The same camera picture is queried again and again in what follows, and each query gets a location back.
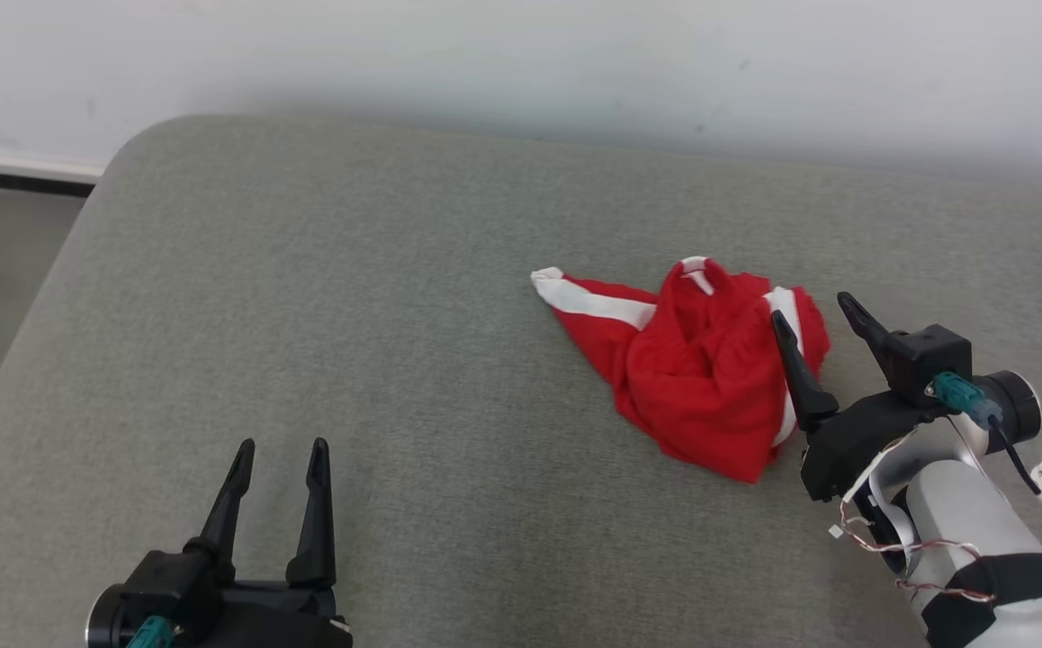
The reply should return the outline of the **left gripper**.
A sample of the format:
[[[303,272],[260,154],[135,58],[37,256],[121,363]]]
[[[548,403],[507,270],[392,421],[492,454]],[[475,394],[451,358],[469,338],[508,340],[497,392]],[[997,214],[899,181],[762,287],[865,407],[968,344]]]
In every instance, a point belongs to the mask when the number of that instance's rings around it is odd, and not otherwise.
[[[238,509],[248,491],[255,442],[235,452],[201,533],[184,546],[210,560],[215,577],[234,577],[232,553]],[[353,633],[337,612],[331,464],[328,442],[316,439],[304,483],[308,498],[298,549],[286,567],[286,583],[235,583],[220,591],[220,615],[208,634],[175,638],[175,647],[352,647]]]

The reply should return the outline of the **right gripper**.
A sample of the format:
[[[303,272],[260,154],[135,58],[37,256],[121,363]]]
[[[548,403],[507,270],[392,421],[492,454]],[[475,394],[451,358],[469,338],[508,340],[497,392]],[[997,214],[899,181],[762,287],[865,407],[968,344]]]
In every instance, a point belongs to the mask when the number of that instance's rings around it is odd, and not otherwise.
[[[890,332],[850,292],[838,292],[838,306],[855,337],[867,344],[884,378],[890,377],[886,353]],[[800,339],[784,313],[772,311],[771,321],[798,429],[812,432],[807,437],[800,471],[810,500],[832,500],[843,495],[885,446],[945,415],[940,402],[916,406],[892,392],[867,395],[838,413],[837,399],[822,389],[810,370],[797,348]]]

